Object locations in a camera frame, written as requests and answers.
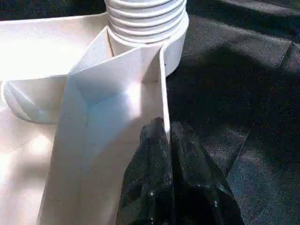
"white plastic container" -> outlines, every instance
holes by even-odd
[[[151,45],[108,28],[114,57],[68,77],[39,225],[115,224],[142,127],[159,116],[169,136],[165,77],[178,66],[187,28],[188,17],[168,41]],[[97,49],[90,45],[94,57]]]
[[[165,77],[179,64],[188,16],[171,37],[150,44],[120,38],[107,16],[0,22],[7,45],[2,97],[25,120],[55,122],[59,115],[40,211],[30,215],[38,225],[115,224],[141,128],[159,116],[169,135]],[[1,205],[23,196],[6,199]]]

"black cloth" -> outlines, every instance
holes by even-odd
[[[171,121],[196,131],[245,224],[300,224],[299,7],[193,2],[180,65],[167,78]]]

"dark fabric surface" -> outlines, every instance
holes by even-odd
[[[0,2],[0,20],[104,11],[97,0]],[[299,1],[188,0],[187,11],[171,121],[194,128],[245,224],[300,224]]]

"ribbed plastic pipe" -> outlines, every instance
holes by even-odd
[[[183,21],[187,0],[105,0],[111,30],[121,39],[141,44],[163,41]]]

